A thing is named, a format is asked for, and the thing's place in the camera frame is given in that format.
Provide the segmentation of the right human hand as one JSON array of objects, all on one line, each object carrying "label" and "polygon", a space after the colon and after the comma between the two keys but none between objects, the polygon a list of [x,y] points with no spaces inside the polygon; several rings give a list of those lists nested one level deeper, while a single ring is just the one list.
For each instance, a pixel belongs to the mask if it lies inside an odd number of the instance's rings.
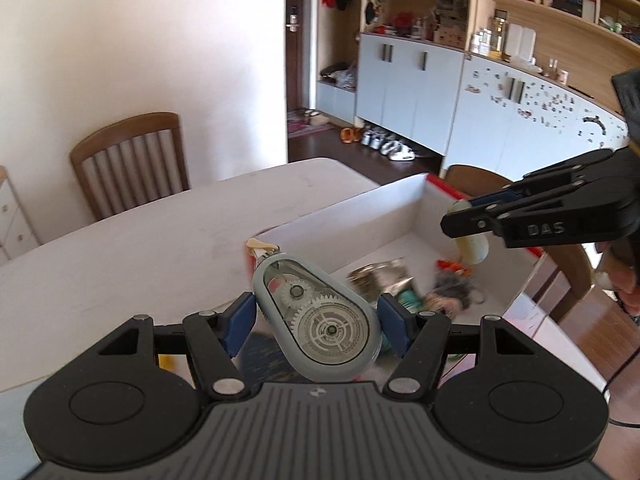
[{"label": "right human hand", "polygon": [[639,277],[632,266],[623,263],[614,255],[610,243],[594,244],[601,255],[600,262],[594,270],[594,282],[603,290],[612,292],[618,305],[636,323],[639,323]]}]

